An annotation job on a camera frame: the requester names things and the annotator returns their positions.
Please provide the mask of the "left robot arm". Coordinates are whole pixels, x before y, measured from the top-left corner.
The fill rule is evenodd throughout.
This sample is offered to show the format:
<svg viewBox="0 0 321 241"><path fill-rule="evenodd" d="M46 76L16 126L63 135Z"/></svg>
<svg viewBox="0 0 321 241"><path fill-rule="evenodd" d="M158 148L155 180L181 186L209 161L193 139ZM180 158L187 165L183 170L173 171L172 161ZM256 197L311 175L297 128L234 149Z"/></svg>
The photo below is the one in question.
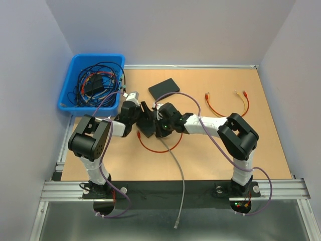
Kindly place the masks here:
<svg viewBox="0 0 321 241"><path fill-rule="evenodd" d="M152 131L155 114L143 101L136 104L125 101L120 113L111 120L84 115L68 141L68 149L80 158L89 176L87 183L81 183L84 199L110 197L113 188L111 175L103 164L103 158L112 137L127 137L136 124L141 131Z"/></svg>

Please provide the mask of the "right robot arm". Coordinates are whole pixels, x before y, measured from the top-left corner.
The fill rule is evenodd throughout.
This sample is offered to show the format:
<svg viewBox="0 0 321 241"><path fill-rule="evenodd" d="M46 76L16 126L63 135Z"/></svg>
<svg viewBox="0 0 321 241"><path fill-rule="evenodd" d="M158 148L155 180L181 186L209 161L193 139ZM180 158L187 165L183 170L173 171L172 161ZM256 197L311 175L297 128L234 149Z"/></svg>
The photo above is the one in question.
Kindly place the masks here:
<svg viewBox="0 0 321 241"><path fill-rule="evenodd" d="M220 138L233 168L231 191L242 196L249 191L253 180L253 155L259 135L239 114L228 117L206 117L193 113L181 114L171 103L153 105L157 137L166 137L173 131L181 134L203 134Z"/></svg>

